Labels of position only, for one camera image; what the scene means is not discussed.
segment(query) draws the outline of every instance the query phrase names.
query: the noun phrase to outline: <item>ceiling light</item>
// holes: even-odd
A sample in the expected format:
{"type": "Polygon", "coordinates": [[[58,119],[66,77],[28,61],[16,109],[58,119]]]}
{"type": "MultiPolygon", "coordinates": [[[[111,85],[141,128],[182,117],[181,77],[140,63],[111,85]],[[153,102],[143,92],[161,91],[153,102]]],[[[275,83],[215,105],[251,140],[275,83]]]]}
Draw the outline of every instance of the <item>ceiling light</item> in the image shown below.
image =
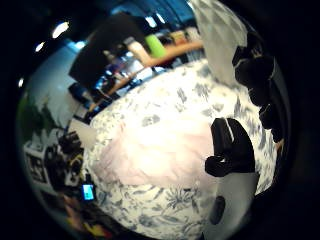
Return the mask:
{"type": "Polygon", "coordinates": [[[44,44],[45,44],[45,42],[39,43],[34,51],[35,52],[39,52],[43,48],[44,44]]]}
{"type": "Polygon", "coordinates": [[[52,38],[57,38],[61,33],[67,31],[69,28],[69,22],[60,23],[52,32],[52,38]]]}
{"type": "Polygon", "coordinates": [[[157,13],[156,15],[159,18],[160,22],[162,22],[163,24],[166,23],[166,21],[163,19],[163,17],[159,13],[157,13]]]}
{"type": "Polygon", "coordinates": [[[189,7],[190,7],[192,10],[194,10],[191,2],[187,1],[187,4],[189,5],[189,7]]]}
{"type": "Polygon", "coordinates": [[[22,87],[23,85],[23,81],[24,81],[24,78],[20,78],[19,82],[18,82],[18,87],[22,87]]]}
{"type": "Polygon", "coordinates": [[[74,44],[74,46],[78,49],[82,49],[85,45],[86,43],[84,41],[79,41],[74,44]]]}
{"type": "Polygon", "coordinates": [[[156,21],[153,19],[153,17],[145,17],[147,22],[149,23],[149,26],[152,28],[155,28],[157,26],[156,21]]]}

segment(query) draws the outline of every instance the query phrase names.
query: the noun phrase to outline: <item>wooden desk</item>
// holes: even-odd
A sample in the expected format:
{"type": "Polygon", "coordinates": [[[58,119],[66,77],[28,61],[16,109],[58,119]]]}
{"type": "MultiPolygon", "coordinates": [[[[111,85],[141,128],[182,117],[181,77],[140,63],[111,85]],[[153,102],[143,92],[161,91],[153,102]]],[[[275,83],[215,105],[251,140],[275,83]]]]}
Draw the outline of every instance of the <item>wooden desk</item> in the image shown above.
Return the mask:
{"type": "MultiPolygon", "coordinates": [[[[176,45],[165,45],[166,55],[164,55],[163,57],[160,57],[160,58],[153,58],[150,56],[150,58],[148,58],[148,59],[142,59],[141,60],[141,63],[143,65],[142,69],[140,69],[137,72],[131,73],[128,77],[121,79],[120,82],[116,83],[113,86],[113,88],[111,88],[106,94],[104,94],[104,93],[102,93],[102,94],[105,95],[106,97],[109,97],[111,94],[115,93],[118,89],[120,89],[123,86],[125,86],[126,84],[128,84],[138,73],[142,72],[146,68],[158,66],[158,65],[160,65],[168,60],[171,60],[175,57],[178,57],[184,53],[198,50],[198,49],[202,49],[202,48],[203,48],[203,44],[201,41],[188,42],[188,43],[177,45],[177,46],[176,45]]],[[[89,108],[89,111],[92,111],[96,106],[100,105],[102,103],[102,101],[103,101],[103,99],[101,99],[96,104],[92,104],[92,106],[90,106],[90,108],[89,108]]]]}

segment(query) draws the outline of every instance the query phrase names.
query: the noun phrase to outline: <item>bottle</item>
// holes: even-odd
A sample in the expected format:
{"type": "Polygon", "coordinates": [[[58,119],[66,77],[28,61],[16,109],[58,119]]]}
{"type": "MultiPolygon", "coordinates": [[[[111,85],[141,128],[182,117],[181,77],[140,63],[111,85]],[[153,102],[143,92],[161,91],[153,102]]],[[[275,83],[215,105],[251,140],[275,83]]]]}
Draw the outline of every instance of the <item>bottle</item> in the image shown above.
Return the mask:
{"type": "Polygon", "coordinates": [[[146,62],[150,59],[148,52],[144,49],[141,43],[137,42],[133,37],[129,37],[124,40],[124,44],[128,50],[132,52],[134,57],[140,62],[146,62]]]}

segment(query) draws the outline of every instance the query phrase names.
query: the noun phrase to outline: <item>phone screen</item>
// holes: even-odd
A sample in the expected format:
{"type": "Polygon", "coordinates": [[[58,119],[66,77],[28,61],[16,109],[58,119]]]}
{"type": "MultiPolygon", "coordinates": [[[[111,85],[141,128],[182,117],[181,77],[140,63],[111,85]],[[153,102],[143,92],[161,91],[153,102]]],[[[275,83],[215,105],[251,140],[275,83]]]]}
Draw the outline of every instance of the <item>phone screen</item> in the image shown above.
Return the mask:
{"type": "Polygon", "coordinates": [[[93,194],[93,185],[92,184],[83,184],[82,185],[82,194],[83,198],[86,201],[90,201],[94,199],[93,194]]]}

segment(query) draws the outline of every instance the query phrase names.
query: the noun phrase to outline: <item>desk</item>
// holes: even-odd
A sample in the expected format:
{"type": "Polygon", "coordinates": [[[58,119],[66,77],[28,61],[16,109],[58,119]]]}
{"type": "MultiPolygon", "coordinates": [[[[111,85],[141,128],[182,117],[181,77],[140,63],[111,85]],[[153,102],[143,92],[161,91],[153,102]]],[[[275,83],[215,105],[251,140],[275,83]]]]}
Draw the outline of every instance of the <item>desk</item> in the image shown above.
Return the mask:
{"type": "Polygon", "coordinates": [[[97,184],[101,210],[123,226],[129,229],[135,226],[136,232],[152,238],[200,237],[202,220],[211,207],[205,203],[213,202],[214,186],[212,192],[194,189],[187,192],[150,184],[132,186],[119,181],[104,182],[98,179],[92,166],[100,161],[102,150],[117,135],[121,121],[148,127],[186,111],[206,117],[208,122],[222,116],[236,118],[247,130],[254,147],[256,166],[261,173],[257,193],[268,188],[273,180],[276,150],[272,135],[262,130],[259,108],[250,103],[245,87],[229,89],[217,82],[204,59],[158,75],[93,118],[90,125],[97,130],[97,142],[92,149],[85,149],[83,163],[83,169],[88,169],[97,184]]]}
{"type": "MultiPolygon", "coordinates": [[[[184,53],[190,52],[190,51],[194,51],[194,50],[199,50],[202,49],[203,45],[201,41],[197,41],[197,42],[188,42],[185,44],[181,44],[181,45],[165,45],[165,49],[166,49],[166,55],[160,58],[153,58],[150,56],[150,58],[148,59],[142,59],[142,65],[143,68],[140,69],[137,72],[131,73],[128,77],[125,77],[123,79],[120,80],[120,82],[116,83],[115,86],[113,88],[111,88],[105,95],[106,97],[110,96],[111,94],[115,93],[118,89],[122,88],[123,86],[125,86],[126,84],[128,84],[132,78],[134,78],[138,73],[142,72],[143,70],[145,70],[146,68],[149,67],[154,67],[154,66],[158,66],[168,60],[171,60],[175,57],[178,57],[184,53]]],[[[92,111],[95,107],[97,107],[98,105],[100,105],[102,103],[103,99],[101,99],[98,103],[96,104],[92,104],[89,108],[89,111],[92,111]]]]}

